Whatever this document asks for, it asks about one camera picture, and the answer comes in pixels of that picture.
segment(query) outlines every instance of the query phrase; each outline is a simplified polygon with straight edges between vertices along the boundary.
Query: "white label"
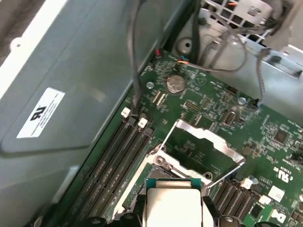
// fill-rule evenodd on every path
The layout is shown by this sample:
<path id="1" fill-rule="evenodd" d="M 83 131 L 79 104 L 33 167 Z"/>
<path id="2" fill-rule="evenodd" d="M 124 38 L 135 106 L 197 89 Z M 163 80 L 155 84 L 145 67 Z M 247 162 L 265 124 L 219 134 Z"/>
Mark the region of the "white label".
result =
<path id="1" fill-rule="evenodd" d="M 282 191 L 281 189 L 275 187 L 274 185 L 271 187 L 268 196 L 277 202 L 281 202 L 285 192 Z"/>
<path id="2" fill-rule="evenodd" d="M 62 91 L 51 87 L 47 88 L 17 135 L 17 138 L 36 138 L 40 136 L 64 95 L 65 93 Z"/>

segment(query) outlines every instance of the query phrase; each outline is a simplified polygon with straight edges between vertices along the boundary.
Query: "gray cable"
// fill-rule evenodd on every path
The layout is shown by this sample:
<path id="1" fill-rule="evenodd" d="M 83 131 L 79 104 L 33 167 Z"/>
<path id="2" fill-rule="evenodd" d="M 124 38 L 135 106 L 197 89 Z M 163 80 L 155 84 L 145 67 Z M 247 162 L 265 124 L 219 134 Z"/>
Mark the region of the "gray cable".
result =
<path id="1" fill-rule="evenodd" d="M 130 64 L 132 67 L 132 79 L 134 86 L 134 96 L 132 99 L 132 109 L 131 109 L 132 115 L 138 115 L 139 101 L 142 96 L 142 86 L 140 82 L 140 76 L 138 73 L 138 65 L 137 65 L 136 54 L 135 54 L 135 27 L 136 27 L 138 12 L 142 4 L 143 3 L 141 0 L 133 0 L 131 12 L 130 12 L 129 28 L 127 32 L 127 49 L 128 49 Z"/>
<path id="2" fill-rule="evenodd" d="M 257 57 L 256 73 L 257 73 L 257 77 L 258 77 L 258 83 L 259 83 L 259 89 L 260 89 L 260 95 L 261 95 L 261 98 L 259 99 L 259 101 L 257 103 L 258 106 L 260 106 L 262 104 L 264 95 L 265 95 L 265 84 L 264 84 L 264 80 L 262 77 L 261 64 L 262 64 L 263 58 L 265 58 L 269 54 L 270 54 L 270 49 L 265 48 L 260 51 L 260 53 Z"/>
<path id="3" fill-rule="evenodd" d="M 227 72 L 227 73 L 235 73 L 235 72 L 238 72 L 240 69 L 243 68 L 243 66 L 246 64 L 247 62 L 247 59 L 248 59 L 248 52 L 247 52 L 247 49 L 246 49 L 246 46 L 245 44 L 242 42 L 242 40 L 239 38 L 239 36 L 237 35 L 237 33 L 234 31 L 234 29 L 232 29 L 232 27 L 230 27 L 229 24 L 227 24 L 225 22 L 225 20 L 223 20 L 219 15 L 217 15 L 216 13 L 210 11 L 211 15 L 213 17 L 215 17 L 218 21 L 220 21 L 225 27 L 227 27 L 228 31 L 231 33 L 231 35 L 233 35 L 240 43 L 240 45 L 242 46 L 243 48 L 243 51 L 244 51 L 244 59 L 243 59 L 243 62 L 242 64 L 236 68 L 235 70 L 224 70 L 224 69 L 213 69 L 213 68 L 205 68 L 205 67 L 202 67 L 202 66 L 199 66 L 199 65 L 195 65 L 195 64 L 192 64 L 192 63 L 188 63 L 187 65 L 193 67 L 193 68 L 196 68 L 196 69 L 201 69 L 201 70 L 205 70 L 205 71 L 208 71 L 208 72 Z"/>

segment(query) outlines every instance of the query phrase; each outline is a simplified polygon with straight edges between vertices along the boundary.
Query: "integrated circuit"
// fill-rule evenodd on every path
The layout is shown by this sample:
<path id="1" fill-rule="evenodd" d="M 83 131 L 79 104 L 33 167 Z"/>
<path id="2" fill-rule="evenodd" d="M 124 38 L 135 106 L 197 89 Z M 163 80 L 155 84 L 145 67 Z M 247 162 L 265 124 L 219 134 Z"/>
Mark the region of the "integrated circuit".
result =
<path id="1" fill-rule="evenodd" d="M 284 131 L 283 129 L 278 129 L 278 131 L 276 132 L 276 135 L 274 136 L 274 140 L 279 143 L 284 144 L 287 136 L 288 136 L 288 133 L 286 131 Z"/>
<path id="2" fill-rule="evenodd" d="M 263 210 L 263 208 L 261 206 L 259 206 L 258 204 L 256 204 L 253 209 L 251 210 L 250 214 L 254 217 L 254 218 L 258 218 L 259 214 L 261 213 L 261 211 Z"/>
<path id="3" fill-rule="evenodd" d="M 254 151 L 255 146 L 253 145 L 246 145 L 242 151 L 243 155 L 250 155 Z"/>

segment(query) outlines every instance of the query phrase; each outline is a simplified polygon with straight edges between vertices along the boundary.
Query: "gray metal panel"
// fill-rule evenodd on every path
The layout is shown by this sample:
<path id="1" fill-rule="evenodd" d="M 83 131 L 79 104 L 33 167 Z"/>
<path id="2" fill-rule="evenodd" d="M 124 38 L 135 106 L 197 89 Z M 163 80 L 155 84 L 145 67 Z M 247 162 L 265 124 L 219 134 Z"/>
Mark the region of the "gray metal panel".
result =
<path id="1" fill-rule="evenodd" d="M 52 201 L 70 169 L 83 163 L 129 87 L 130 2 L 69 0 L 0 100 L 0 204 L 10 214 L 0 219 L 6 227 L 21 226 Z M 171 23 L 183 6 L 182 0 L 163 1 L 164 20 Z M 154 4 L 146 3 L 139 14 L 139 65 L 155 44 L 157 13 Z M 48 87 L 66 94 L 41 136 L 16 139 Z"/>

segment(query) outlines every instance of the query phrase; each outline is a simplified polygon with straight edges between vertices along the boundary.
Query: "metal retention bracket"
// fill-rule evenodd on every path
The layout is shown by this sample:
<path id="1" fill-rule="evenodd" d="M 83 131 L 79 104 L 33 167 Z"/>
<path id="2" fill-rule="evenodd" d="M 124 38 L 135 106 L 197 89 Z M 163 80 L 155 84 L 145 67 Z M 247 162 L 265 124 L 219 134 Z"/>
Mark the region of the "metal retention bracket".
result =
<path id="1" fill-rule="evenodd" d="M 213 143 L 214 148 L 216 150 L 218 150 L 221 153 L 225 154 L 226 156 L 230 157 L 234 161 L 235 164 L 232 165 L 225 173 L 222 173 L 220 176 L 218 176 L 214 181 L 211 181 L 211 180 L 205 178 L 203 175 L 200 175 L 199 173 L 197 173 L 193 170 L 186 170 L 184 167 L 180 166 L 180 163 L 176 159 L 172 158 L 171 156 L 167 155 L 166 153 L 164 153 L 162 151 L 165 143 L 167 142 L 167 140 L 169 139 L 169 137 L 171 136 L 171 134 L 175 128 L 183 129 L 184 131 L 187 131 L 188 133 L 192 134 L 193 136 L 197 137 L 198 139 L 209 140 L 210 142 Z M 177 168 L 175 165 L 178 165 L 177 169 L 181 168 L 183 170 L 182 171 L 183 173 L 190 171 L 190 175 L 188 175 L 188 176 L 200 178 L 201 181 L 207 186 L 207 188 L 211 188 L 211 187 L 215 186 L 221 180 L 223 180 L 230 174 L 234 173 L 237 169 L 239 169 L 245 163 L 245 157 L 242 156 L 241 154 L 237 153 L 235 150 L 229 148 L 227 146 L 225 139 L 214 134 L 213 132 L 211 132 L 209 130 L 205 130 L 202 128 L 195 128 L 194 126 L 188 124 L 187 122 L 185 122 L 181 119 L 178 119 L 174 123 L 173 127 L 170 129 L 169 133 L 167 134 L 164 142 L 160 145 L 158 152 L 161 152 L 161 157 L 164 158 L 166 163 L 169 163 L 173 169 Z"/>

